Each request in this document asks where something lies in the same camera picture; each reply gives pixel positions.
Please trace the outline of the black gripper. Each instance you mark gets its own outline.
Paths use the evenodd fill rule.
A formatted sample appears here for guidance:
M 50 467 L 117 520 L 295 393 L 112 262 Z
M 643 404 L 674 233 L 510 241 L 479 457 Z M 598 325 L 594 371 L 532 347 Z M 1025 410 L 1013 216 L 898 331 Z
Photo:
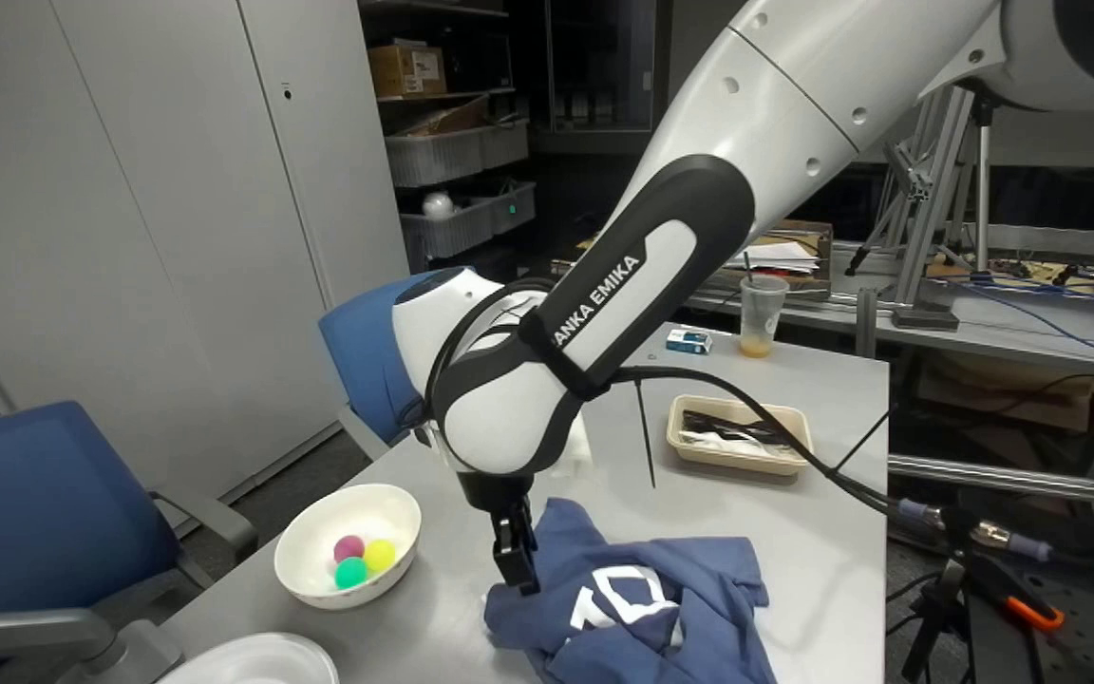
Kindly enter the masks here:
M 465 496 L 489 515 L 495 562 L 510 589 L 535 594 L 535 532 L 527 514 L 532 483 L 523 475 L 459 475 Z

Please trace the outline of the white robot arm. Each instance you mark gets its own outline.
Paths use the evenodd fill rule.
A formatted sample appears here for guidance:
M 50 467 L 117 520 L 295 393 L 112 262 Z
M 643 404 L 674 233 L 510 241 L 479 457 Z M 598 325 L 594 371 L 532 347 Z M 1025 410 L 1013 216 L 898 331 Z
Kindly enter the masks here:
M 952 82 L 1018 108 L 1094 108 L 1094 0 L 746 0 L 557 279 L 447 269 L 397 295 L 409 421 L 489 515 L 504 586 L 538 586 L 527 491 L 581 406 L 750 235 Z

